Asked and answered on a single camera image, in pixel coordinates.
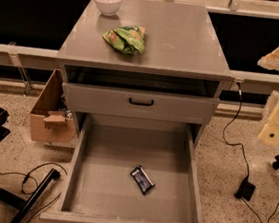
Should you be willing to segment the white ceramic bowl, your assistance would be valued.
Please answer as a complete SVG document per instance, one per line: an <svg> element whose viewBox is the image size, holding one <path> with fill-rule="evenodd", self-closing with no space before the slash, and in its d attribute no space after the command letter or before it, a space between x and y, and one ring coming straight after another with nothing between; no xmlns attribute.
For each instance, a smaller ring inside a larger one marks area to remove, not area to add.
<svg viewBox="0 0 279 223"><path fill-rule="evenodd" d="M122 5L122 0L94 0L96 7L103 15L112 16Z"/></svg>

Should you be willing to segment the closed grey top drawer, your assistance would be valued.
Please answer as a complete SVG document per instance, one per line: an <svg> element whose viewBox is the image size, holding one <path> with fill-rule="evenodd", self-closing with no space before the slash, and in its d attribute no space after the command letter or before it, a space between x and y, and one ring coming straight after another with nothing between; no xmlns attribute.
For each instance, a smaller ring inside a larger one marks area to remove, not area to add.
<svg viewBox="0 0 279 223"><path fill-rule="evenodd" d="M214 115L217 99L115 87L64 83L63 93L71 111L206 124Z"/></svg>

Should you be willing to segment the cardboard box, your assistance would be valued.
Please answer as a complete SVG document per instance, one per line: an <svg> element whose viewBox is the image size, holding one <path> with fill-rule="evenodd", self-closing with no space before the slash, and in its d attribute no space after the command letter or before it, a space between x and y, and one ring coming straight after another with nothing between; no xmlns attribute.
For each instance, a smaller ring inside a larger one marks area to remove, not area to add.
<svg viewBox="0 0 279 223"><path fill-rule="evenodd" d="M75 125L64 102L62 81L60 70L54 70L29 114L33 141L69 144L74 139Z"/></svg>

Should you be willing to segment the blue rxbar blueberry bar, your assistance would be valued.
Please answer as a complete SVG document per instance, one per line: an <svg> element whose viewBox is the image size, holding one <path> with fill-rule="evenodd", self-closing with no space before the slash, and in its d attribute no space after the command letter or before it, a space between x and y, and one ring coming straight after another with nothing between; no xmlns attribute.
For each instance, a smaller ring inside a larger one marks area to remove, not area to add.
<svg viewBox="0 0 279 223"><path fill-rule="evenodd" d="M155 187L155 184L147 176L147 173L141 166L137 166L130 173L130 176L134 179L137 186L139 187L141 193L145 196L152 188Z"/></svg>

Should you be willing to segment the green chip bag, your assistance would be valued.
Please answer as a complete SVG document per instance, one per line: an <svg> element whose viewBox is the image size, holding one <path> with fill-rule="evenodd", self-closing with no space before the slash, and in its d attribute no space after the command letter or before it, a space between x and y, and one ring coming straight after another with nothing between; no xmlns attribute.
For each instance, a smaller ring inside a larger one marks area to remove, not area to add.
<svg viewBox="0 0 279 223"><path fill-rule="evenodd" d="M122 26L108 30L102 37L119 52L136 55L145 50L145 32L141 26Z"/></svg>

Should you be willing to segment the open grey middle drawer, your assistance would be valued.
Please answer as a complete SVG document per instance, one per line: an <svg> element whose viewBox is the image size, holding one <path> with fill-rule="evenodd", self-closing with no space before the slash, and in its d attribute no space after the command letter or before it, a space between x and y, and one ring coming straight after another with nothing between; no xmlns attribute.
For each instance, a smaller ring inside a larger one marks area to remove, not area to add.
<svg viewBox="0 0 279 223"><path fill-rule="evenodd" d="M191 126L86 115L59 207L43 223L203 223ZM155 184L145 196L130 173Z"/></svg>

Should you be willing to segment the grey drawer cabinet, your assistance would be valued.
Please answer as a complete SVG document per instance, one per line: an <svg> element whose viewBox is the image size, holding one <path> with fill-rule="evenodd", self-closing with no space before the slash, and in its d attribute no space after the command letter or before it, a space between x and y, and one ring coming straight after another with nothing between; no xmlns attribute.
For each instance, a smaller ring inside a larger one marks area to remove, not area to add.
<svg viewBox="0 0 279 223"><path fill-rule="evenodd" d="M132 25L146 29L145 50L141 54L118 52L102 37L108 30ZM60 48L57 60L63 84L217 100L223 83L231 78L205 7L155 0L123 0L120 10L112 17L103 16L95 4L89 3ZM95 114L71 112L77 126L82 126L86 115ZM208 124L174 123L190 125L195 139Z"/></svg>

